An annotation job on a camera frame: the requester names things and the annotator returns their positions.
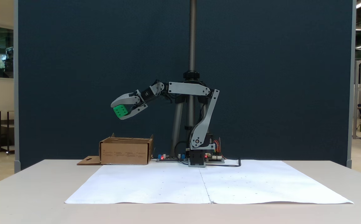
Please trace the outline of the broad grey gripper finger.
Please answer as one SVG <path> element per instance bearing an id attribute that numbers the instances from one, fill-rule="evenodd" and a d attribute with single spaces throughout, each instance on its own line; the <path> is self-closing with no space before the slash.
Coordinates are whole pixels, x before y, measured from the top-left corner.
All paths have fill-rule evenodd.
<path id="1" fill-rule="evenodd" d="M 115 108 L 119 105 L 135 105 L 140 102 L 139 95 L 136 93 L 126 93 L 116 98 L 111 103 L 111 108 Z"/>

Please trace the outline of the slim grey gripper finger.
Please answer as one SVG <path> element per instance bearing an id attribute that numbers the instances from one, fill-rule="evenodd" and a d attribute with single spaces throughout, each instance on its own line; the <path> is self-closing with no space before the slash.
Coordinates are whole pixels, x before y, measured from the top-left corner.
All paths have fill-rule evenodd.
<path id="1" fill-rule="evenodd" d="M 147 104 L 143 104 L 142 106 L 138 106 L 138 107 L 134 106 L 130 109 L 130 111 L 126 115 L 120 117 L 119 119 L 120 120 L 129 119 L 129 118 L 137 115 L 138 113 L 142 112 L 146 108 L 148 108 Z"/>

